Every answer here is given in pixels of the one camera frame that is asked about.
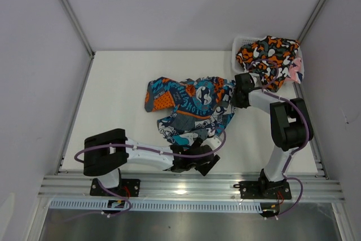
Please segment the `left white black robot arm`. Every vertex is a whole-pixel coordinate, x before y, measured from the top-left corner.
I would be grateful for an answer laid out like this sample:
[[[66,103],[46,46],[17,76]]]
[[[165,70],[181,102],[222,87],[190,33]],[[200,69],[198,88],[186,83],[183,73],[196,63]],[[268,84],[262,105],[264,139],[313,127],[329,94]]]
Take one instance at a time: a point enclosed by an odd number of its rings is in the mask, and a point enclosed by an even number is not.
[[[217,152],[223,145],[224,139],[215,135],[205,140],[197,137],[183,146],[151,146],[127,137],[123,129],[113,129],[86,138],[79,161],[85,176],[96,178],[108,195],[115,196],[122,190],[123,165],[145,165],[173,173],[195,169],[205,176],[219,161]]]

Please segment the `blue orange patterned shorts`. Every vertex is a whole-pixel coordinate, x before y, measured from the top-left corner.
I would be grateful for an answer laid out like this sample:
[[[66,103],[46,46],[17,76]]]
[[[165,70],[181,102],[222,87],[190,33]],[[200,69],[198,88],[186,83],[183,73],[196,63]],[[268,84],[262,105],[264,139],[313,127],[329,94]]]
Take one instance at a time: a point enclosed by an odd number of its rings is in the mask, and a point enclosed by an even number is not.
[[[231,98],[235,81],[221,77],[174,81],[160,77],[148,83],[144,108],[146,112],[171,109],[169,116],[157,120],[160,134],[169,143],[190,147],[220,135],[235,115]]]

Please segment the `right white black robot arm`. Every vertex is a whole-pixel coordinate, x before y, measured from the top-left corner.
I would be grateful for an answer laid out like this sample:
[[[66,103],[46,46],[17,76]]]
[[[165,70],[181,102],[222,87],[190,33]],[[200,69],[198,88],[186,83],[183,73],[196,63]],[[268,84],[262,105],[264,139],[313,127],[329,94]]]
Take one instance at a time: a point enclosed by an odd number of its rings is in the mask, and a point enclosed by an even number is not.
[[[270,198],[286,181],[286,172],[294,155],[302,150],[314,132],[302,98],[287,99],[256,87],[248,73],[235,76],[235,92],[231,104],[237,108],[255,107],[270,115],[274,149],[260,172],[258,193]]]

